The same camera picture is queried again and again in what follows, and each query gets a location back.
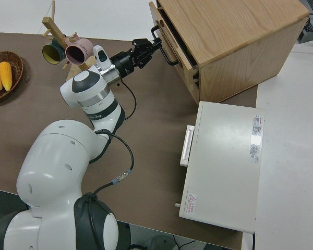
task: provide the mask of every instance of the warning label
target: warning label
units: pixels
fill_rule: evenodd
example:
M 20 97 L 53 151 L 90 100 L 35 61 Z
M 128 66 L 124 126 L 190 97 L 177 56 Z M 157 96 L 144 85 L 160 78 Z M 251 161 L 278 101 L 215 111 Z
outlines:
M 185 213 L 193 214 L 195 212 L 196 200 L 197 200 L 197 195 L 196 194 L 188 194 L 187 202 L 186 202 L 186 208 L 185 208 Z

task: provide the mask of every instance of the wooden cabinet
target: wooden cabinet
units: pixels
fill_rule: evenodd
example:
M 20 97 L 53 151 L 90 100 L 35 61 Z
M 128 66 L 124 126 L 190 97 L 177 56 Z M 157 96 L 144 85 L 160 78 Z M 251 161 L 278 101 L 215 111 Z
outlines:
M 150 2 L 192 97 L 221 102 L 279 73 L 308 18 L 298 0 Z

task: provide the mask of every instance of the drawer pull handle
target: drawer pull handle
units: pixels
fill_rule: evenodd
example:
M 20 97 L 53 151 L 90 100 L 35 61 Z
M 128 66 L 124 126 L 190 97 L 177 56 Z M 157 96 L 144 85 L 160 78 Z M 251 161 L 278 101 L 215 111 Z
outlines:
M 159 26 L 156 25 L 156 26 L 154 26 L 154 27 L 152 28 L 152 30 L 151 30 L 152 36 L 153 36 L 154 39 L 157 39 L 157 37 L 155 36 L 154 33 L 155 33 L 155 31 L 158 30 L 158 29 L 159 29 Z M 178 64 L 178 60 L 175 60 L 175 61 L 170 61 L 170 60 L 169 60 L 169 58 L 167 57 L 165 51 L 164 51 L 163 48 L 162 48 L 162 45 L 160 46 L 159 49 L 160 49 L 160 51 L 161 51 L 163 57 L 166 59 L 166 62 L 167 62 L 169 65 L 174 66 L 174 65 L 177 65 L 177 64 Z

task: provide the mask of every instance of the cable connector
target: cable connector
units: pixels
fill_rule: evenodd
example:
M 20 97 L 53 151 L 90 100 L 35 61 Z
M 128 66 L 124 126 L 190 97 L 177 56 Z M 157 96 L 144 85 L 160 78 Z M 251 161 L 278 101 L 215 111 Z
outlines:
M 131 173 L 131 169 L 126 170 L 125 172 L 116 176 L 111 182 L 116 184 L 117 182 L 123 181 L 129 174 Z

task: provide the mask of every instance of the red warning triangle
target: red warning triangle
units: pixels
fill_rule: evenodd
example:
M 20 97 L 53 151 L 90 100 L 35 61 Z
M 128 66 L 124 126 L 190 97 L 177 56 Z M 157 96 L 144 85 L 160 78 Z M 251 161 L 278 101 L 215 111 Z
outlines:
M 190 194 L 190 195 L 189 195 L 189 201 L 190 201 L 190 202 L 193 202 L 193 201 L 195 201 L 195 200 L 196 200 L 195 197 L 193 197 L 193 195 Z

